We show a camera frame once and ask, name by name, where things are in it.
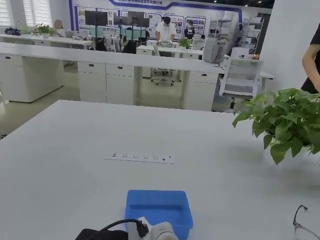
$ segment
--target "window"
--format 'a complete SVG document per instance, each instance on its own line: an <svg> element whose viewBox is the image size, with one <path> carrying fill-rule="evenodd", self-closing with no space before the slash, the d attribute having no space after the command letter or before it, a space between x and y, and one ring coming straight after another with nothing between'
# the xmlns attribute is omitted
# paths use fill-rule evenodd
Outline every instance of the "window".
<svg viewBox="0 0 320 240"><path fill-rule="evenodd" d="M9 0L0 0L0 26L7 27L13 23Z"/></svg>
<svg viewBox="0 0 320 240"><path fill-rule="evenodd" d="M34 27L43 24L52 27L49 0L23 0L23 6L28 26Z"/></svg>

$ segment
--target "blue tray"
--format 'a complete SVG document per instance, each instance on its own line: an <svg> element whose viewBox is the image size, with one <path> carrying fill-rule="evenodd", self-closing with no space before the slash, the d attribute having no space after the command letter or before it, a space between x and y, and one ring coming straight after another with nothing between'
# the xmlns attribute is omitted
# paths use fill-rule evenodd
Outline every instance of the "blue tray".
<svg viewBox="0 0 320 240"><path fill-rule="evenodd" d="M124 217L145 217L151 225L169 222L179 240L186 240L194 225L184 191L129 190Z"/></svg>

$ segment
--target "power outlet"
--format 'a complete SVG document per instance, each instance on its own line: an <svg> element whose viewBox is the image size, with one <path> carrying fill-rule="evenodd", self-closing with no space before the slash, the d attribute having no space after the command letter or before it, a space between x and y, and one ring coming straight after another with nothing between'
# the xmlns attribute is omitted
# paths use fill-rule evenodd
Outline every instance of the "power outlet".
<svg viewBox="0 0 320 240"><path fill-rule="evenodd" d="M128 162L145 162L145 163L155 163L155 164L174 164L176 162L175 158L171 155L168 156L158 156L158 155L148 155L148 154L129 154L113 152L105 160L118 160L118 161L128 161Z"/></svg>

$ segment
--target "man in white shirt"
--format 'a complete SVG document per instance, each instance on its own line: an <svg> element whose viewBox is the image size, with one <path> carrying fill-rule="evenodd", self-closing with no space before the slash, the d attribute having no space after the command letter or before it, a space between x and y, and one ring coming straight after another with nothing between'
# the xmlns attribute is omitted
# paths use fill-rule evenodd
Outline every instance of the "man in white shirt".
<svg viewBox="0 0 320 240"><path fill-rule="evenodd" d="M171 22L170 17L165 16L163 21L156 26L155 37L158 44L161 42L168 42L169 45L175 39L176 26Z"/></svg>

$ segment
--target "black cable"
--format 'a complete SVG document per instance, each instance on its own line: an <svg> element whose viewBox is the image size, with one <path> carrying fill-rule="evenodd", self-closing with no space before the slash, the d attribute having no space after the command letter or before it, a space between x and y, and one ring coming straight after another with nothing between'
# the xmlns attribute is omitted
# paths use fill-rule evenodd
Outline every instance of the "black cable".
<svg viewBox="0 0 320 240"><path fill-rule="evenodd" d="M108 226L102 228L100 231L90 236L88 240L94 240L99 234L106 232L108 229L113 228L114 226L117 226L119 224L124 224L124 223L136 223L136 230L140 238L145 237L149 232L148 226L143 221L129 218L129 219L115 221L114 223L109 224Z"/></svg>

